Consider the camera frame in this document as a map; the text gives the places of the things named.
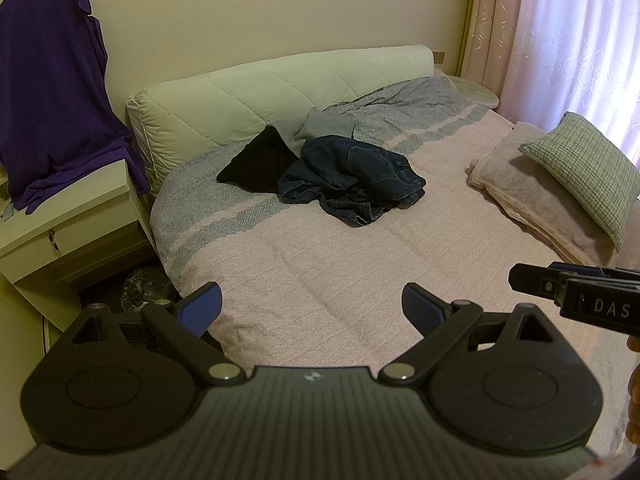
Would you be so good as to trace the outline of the person's right hand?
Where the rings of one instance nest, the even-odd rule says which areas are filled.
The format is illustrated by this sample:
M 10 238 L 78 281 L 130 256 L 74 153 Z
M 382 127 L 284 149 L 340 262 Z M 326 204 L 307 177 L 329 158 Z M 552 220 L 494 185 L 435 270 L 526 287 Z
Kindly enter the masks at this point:
M 628 382 L 630 400 L 628 404 L 627 439 L 634 445 L 640 443 L 640 365 L 634 368 Z

